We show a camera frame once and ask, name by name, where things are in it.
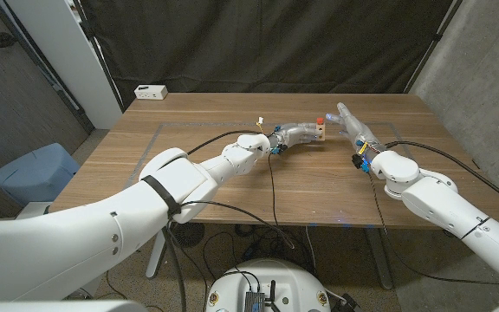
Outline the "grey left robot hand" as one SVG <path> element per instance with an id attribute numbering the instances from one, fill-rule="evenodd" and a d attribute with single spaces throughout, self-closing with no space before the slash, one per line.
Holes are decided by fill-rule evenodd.
<path id="1" fill-rule="evenodd" d="M 321 131 L 314 123 L 288 123 L 276 126 L 269 136 L 272 154 L 280 154 L 298 144 L 318 140 Z"/>

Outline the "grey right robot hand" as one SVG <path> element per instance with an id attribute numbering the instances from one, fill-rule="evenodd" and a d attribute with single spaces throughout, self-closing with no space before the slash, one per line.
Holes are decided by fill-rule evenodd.
<path id="1" fill-rule="evenodd" d="M 352 156 L 353 165 L 370 172 L 373 159 L 386 150 L 386 146 L 373 134 L 370 128 L 359 121 L 347 108 L 339 102 L 338 114 L 326 114 L 326 119 L 341 125 L 340 133 L 352 144 L 355 154 Z"/>

